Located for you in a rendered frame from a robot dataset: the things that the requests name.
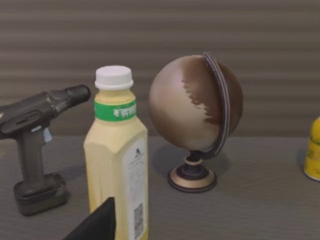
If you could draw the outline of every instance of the gray tabletop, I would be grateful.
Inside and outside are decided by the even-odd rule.
[[[46,173],[67,181],[68,204],[32,216],[16,208],[17,151],[0,160],[0,239],[61,240],[89,214],[84,138],[54,137],[43,149]],[[149,139],[150,240],[319,240],[320,182],[303,174],[304,138],[237,138],[206,162],[218,184],[205,193],[172,189],[168,171],[187,154]]]

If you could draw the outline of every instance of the white cap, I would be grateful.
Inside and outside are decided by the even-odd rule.
[[[126,66],[103,66],[95,72],[95,86],[100,90],[129,89],[133,84],[131,69]]]

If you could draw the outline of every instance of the qr code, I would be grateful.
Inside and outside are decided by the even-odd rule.
[[[134,210],[134,237],[137,239],[144,231],[144,208],[141,203]]]

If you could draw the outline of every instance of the globe sphere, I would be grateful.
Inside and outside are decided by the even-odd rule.
[[[232,71],[221,62],[218,65],[228,87],[232,134],[243,113],[243,92]],[[201,55],[167,64],[151,85],[148,107],[158,133],[179,148],[203,151],[217,140],[222,123],[220,92]]]

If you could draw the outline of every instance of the pale yellow liquid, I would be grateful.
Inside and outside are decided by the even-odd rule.
[[[129,90],[100,90],[95,101],[106,105],[121,105],[135,99]],[[147,144],[147,129],[133,117],[124,121],[109,122],[95,119],[84,141],[90,212],[107,198],[114,197],[116,215],[115,240],[128,240],[128,207],[123,175],[123,155],[137,139]],[[148,239],[148,151],[144,152],[144,194],[146,230],[141,240]]]

